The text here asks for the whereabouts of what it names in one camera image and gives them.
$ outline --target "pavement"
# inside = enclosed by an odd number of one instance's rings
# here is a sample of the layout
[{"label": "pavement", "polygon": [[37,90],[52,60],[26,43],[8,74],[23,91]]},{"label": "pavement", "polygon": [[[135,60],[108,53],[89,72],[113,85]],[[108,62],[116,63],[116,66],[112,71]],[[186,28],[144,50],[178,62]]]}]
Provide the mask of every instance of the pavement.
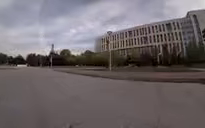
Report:
[{"label": "pavement", "polygon": [[205,128],[205,85],[0,70],[0,128]]}]

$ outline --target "multi-story building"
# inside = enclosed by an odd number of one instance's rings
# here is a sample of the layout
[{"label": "multi-story building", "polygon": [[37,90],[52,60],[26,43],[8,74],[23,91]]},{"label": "multi-story building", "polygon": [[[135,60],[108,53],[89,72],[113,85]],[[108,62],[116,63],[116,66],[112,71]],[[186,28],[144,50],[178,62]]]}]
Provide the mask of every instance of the multi-story building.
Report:
[{"label": "multi-story building", "polygon": [[205,10],[195,10],[186,17],[145,24],[121,31],[105,34],[96,40],[96,52],[115,51],[120,55],[133,52],[163,54],[164,45],[171,53],[185,55],[188,43],[204,43],[202,30],[205,29]]}]

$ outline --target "distant building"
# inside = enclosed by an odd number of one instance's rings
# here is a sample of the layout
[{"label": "distant building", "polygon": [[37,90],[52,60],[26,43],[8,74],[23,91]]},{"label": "distant building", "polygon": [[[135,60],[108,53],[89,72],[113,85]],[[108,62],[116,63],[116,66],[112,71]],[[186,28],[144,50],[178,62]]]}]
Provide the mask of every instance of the distant building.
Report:
[{"label": "distant building", "polygon": [[168,51],[173,49],[178,54],[185,55],[185,48],[189,42],[204,43],[202,30],[205,28],[205,10],[189,11],[186,17],[145,24],[113,32],[109,36],[105,34],[96,40],[95,51],[108,50],[107,39],[111,43],[111,50],[126,56],[136,51],[139,54],[157,53],[163,54],[163,46]]}]

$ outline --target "sky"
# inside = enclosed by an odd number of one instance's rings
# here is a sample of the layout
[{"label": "sky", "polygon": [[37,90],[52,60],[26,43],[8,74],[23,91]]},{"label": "sky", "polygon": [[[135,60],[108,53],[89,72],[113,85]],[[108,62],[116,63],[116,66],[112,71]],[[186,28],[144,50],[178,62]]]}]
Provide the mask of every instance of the sky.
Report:
[{"label": "sky", "polygon": [[94,50],[98,36],[184,17],[205,0],[0,0],[0,52],[48,54]]}]

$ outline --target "treeline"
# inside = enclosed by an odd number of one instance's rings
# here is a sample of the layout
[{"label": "treeline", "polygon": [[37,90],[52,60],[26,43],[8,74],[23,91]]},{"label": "treeline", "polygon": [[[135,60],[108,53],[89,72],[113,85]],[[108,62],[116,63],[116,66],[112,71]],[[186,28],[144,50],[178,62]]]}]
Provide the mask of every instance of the treeline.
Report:
[{"label": "treeline", "polygon": [[16,57],[8,56],[7,54],[0,53],[0,65],[18,65],[18,64],[26,64],[25,59],[18,55]]},{"label": "treeline", "polygon": [[[108,53],[94,53],[86,50],[80,55],[73,55],[70,50],[64,49],[60,53],[51,53],[48,56],[31,53],[27,55],[27,64],[30,66],[50,66],[52,56],[53,66],[107,66]],[[125,59],[119,55],[113,55],[114,65],[124,65]]]}]

